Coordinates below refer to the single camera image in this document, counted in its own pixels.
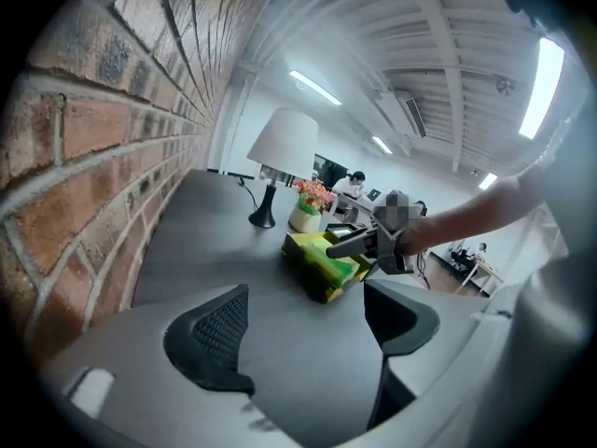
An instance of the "tube light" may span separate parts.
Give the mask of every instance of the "tube light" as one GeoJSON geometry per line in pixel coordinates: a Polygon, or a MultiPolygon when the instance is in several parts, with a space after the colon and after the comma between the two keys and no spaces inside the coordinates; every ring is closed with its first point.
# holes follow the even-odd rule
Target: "tube light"
{"type": "Polygon", "coordinates": [[[319,94],[321,94],[324,98],[327,98],[329,101],[331,101],[334,105],[341,105],[341,102],[338,99],[334,98],[331,94],[329,94],[326,90],[324,90],[322,87],[320,87],[317,83],[315,83],[314,81],[311,81],[310,79],[308,79],[307,77],[305,77],[304,75],[299,73],[297,70],[292,70],[290,72],[290,76],[296,78],[298,81],[302,81],[308,87],[313,88],[315,91],[317,91],[319,94]]]}
{"type": "Polygon", "coordinates": [[[392,150],[385,145],[385,143],[378,138],[377,136],[373,136],[373,141],[375,141],[375,143],[377,143],[377,146],[379,146],[381,149],[383,149],[383,152],[386,154],[392,154],[392,150]]]}
{"type": "Polygon", "coordinates": [[[495,179],[497,179],[497,176],[494,173],[489,173],[485,179],[483,179],[483,182],[481,184],[479,184],[479,187],[483,190],[485,190],[486,188],[488,188],[491,184],[493,184],[495,182],[495,179]]]}
{"type": "Polygon", "coordinates": [[[519,133],[533,139],[548,113],[562,73],[564,51],[551,40],[539,41],[539,63],[529,107],[526,109],[519,133]]]}

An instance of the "black hair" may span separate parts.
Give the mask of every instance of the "black hair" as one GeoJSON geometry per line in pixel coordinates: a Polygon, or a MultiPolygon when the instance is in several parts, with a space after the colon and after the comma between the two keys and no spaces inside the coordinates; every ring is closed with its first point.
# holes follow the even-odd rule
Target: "black hair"
{"type": "Polygon", "coordinates": [[[354,181],[355,179],[357,181],[365,181],[365,175],[361,171],[354,171],[351,175],[351,181],[354,181]]]}
{"type": "Polygon", "coordinates": [[[423,216],[423,217],[427,216],[427,204],[425,204],[424,201],[417,201],[415,204],[422,204],[423,209],[421,209],[421,216],[423,216]]]}

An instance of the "black cable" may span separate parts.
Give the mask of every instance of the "black cable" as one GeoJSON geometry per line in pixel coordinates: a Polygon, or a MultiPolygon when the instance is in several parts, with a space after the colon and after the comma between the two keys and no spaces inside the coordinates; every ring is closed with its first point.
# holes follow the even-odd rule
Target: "black cable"
{"type": "Polygon", "coordinates": [[[419,271],[419,277],[421,277],[425,281],[427,288],[429,290],[431,290],[431,285],[429,284],[427,277],[425,277],[425,269],[426,268],[427,268],[427,262],[425,261],[423,252],[420,252],[419,254],[417,254],[417,271],[419,271]]]}
{"type": "Polygon", "coordinates": [[[255,208],[255,210],[257,210],[257,208],[259,207],[255,201],[255,196],[253,195],[253,192],[251,192],[251,190],[246,186],[246,184],[244,184],[244,179],[242,179],[241,177],[238,177],[238,183],[239,186],[245,188],[246,190],[249,191],[249,194],[251,194],[251,199],[253,199],[253,207],[255,208]]]}

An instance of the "air conditioner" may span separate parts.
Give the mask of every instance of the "air conditioner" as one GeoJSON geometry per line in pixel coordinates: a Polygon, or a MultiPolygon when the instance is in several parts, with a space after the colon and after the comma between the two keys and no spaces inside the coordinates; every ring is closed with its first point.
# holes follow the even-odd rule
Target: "air conditioner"
{"type": "Polygon", "coordinates": [[[382,92],[376,103],[397,133],[418,138],[427,136],[419,108],[407,91],[382,92]]]}

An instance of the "white lampshade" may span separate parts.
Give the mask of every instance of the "white lampshade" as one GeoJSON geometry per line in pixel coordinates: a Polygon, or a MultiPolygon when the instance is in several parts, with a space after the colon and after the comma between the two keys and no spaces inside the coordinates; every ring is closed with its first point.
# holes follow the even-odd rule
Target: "white lampshade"
{"type": "Polygon", "coordinates": [[[278,108],[247,158],[289,175],[311,179],[318,129],[317,122],[307,115],[278,108]]]}

